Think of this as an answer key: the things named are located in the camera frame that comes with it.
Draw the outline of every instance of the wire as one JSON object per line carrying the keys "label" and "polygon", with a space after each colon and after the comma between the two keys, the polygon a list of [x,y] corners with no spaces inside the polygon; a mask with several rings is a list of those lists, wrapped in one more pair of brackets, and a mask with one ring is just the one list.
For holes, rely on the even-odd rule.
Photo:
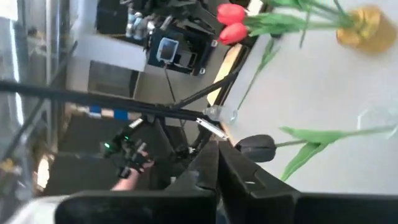
{"label": "wire", "polygon": [[[176,103],[177,100],[175,99],[172,83],[170,82],[169,73],[167,72],[167,64],[166,63],[165,63],[165,66],[164,66],[164,73],[166,74],[167,83],[169,84],[169,90],[170,90],[170,92],[172,94],[173,101],[174,101],[174,103]],[[184,144],[185,144],[186,147],[188,147],[188,138],[187,138],[187,134],[185,132],[185,123],[183,123],[181,119],[178,119],[178,120],[180,121],[181,134],[182,134],[182,136],[184,138]]]}

